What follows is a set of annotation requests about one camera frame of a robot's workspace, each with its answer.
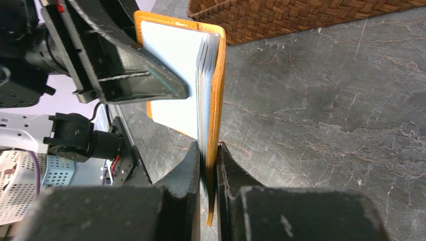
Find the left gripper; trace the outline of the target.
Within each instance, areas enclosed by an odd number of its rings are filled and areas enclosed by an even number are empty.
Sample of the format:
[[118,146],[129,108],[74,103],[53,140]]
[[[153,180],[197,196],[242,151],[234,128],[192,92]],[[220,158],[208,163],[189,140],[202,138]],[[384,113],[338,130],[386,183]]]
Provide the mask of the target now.
[[137,41],[135,1],[1,1],[1,108],[54,95],[50,75],[72,78],[81,103],[186,99],[175,71]]

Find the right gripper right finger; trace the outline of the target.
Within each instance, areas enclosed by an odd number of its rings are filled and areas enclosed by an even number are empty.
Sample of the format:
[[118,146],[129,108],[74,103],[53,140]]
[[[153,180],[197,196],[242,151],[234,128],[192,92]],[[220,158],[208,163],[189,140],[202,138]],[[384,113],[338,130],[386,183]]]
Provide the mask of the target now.
[[267,187],[217,154],[219,240],[389,240],[371,199],[353,189]]

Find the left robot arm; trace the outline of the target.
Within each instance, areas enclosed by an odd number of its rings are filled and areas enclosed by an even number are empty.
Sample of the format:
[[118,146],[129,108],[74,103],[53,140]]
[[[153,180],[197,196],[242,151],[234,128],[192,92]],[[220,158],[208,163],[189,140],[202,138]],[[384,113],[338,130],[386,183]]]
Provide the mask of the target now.
[[[137,41],[135,1],[1,1],[1,108],[36,105],[55,89],[50,75],[73,79],[81,103],[186,99],[188,85]],[[96,131],[77,114],[23,115],[1,124],[1,145],[74,161],[115,158],[118,134]]]

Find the yellow leather card holder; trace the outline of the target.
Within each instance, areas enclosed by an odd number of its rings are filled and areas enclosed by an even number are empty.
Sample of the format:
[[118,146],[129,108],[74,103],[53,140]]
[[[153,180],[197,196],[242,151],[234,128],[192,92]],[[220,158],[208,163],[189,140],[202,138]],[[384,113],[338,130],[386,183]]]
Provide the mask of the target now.
[[134,13],[138,42],[187,84],[186,99],[147,102],[154,122],[198,141],[200,183],[211,226],[216,201],[216,157],[225,86],[226,33],[218,25]]

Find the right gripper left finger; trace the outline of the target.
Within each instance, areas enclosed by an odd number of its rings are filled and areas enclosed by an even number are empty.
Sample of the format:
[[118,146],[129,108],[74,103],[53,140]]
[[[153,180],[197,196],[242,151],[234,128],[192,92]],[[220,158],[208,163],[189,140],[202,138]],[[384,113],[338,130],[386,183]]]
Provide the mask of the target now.
[[200,240],[199,158],[192,142],[153,185],[49,188],[15,240]]

